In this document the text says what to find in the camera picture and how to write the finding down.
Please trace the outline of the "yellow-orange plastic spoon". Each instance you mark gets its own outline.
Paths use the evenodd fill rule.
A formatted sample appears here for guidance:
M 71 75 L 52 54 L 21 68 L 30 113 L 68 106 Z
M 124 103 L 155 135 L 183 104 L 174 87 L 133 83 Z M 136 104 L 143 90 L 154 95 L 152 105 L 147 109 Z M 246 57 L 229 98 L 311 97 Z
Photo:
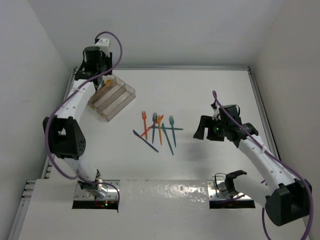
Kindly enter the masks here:
M 99 90 L 108 91 L 113 87 L 113 81 L 111 79 L 102 80 Z

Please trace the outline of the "yellow-orange plastic fork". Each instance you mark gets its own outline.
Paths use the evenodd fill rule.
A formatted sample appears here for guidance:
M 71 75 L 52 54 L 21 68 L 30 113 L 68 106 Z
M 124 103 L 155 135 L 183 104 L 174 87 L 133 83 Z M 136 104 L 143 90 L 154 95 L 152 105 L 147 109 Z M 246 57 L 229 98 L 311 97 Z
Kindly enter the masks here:
M 156 122 L 158 124 L 158 132 L 159 132 L 159 141 L 160 141 L 160 145 L 163 145 L 163 140 L 162 140 L 162 130 L 161 130 L 161 121 L 162 121 L 162 116 L 158 115 L 156 118 Z

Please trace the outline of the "dark blue plastic fork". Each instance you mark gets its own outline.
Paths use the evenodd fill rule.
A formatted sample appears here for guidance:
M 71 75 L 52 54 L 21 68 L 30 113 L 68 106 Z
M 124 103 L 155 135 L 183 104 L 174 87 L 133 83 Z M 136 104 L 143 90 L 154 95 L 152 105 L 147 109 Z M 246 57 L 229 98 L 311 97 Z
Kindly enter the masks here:
M 155 127 L 156 127 L 156 123 L 157 123 L 157 113 L 154 112 L 152 115 L 152 121 L 153 121 L 153 127 L 152 127 L 152 144 L 154 143 L 154 139 L 155 139 Z

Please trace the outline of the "orange-red plastic fork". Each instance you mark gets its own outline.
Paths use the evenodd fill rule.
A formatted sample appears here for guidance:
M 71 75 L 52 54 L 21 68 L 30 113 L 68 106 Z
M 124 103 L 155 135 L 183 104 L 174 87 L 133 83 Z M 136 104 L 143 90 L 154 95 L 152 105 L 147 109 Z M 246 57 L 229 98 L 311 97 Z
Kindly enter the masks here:
M 144 124 L 144 136 L 145 136 L 145 139 L 148 140 L 148 131 L 147 131 L 147 114 L 146 114 L 146 111 L 143 110 L 141 112 L 142 114 L 142 119 L 143 119 L 143 124 Z

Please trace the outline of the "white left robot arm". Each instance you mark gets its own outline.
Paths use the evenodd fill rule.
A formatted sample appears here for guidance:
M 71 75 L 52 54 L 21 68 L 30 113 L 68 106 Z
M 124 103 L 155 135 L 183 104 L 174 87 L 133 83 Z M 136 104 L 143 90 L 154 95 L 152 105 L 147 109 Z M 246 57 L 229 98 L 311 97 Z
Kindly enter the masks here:
M 77 180 L 80 187 L 97 195 L 102 193 L 100 172 L 82 156 L 86 138 L 79 121 L 90 98 L 112 72 L 112 53 L 98 45 L 82 52 L 82 63 L 74 75 L 67 97 L 43 120 L 45 147 L 52 166 L 66 179 Z

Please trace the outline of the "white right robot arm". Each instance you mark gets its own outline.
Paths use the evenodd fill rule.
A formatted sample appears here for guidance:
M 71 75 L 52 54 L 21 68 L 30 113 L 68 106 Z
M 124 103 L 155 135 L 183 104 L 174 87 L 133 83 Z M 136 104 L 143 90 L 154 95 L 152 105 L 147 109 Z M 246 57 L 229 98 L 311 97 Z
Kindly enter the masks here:
M 237 170 L 226 174 L 216 189 L 224 197 L 233 197 L 238 193 L 249 196 L 265 209 L 276 226 L 308 216 L 311 210 L 308 196 L 308 191 L 312 189 L 310 183 L 302 183 L 273 159 L 257 129 L 251 123 L 242 123 L 236 105 L 220 108 L 215 102 L 211 107 L 213 116 L 201 116 L 193 138 L 217 142 L 228 139 L 247 156 L 265 181 L 257 183 L 246 171 Z

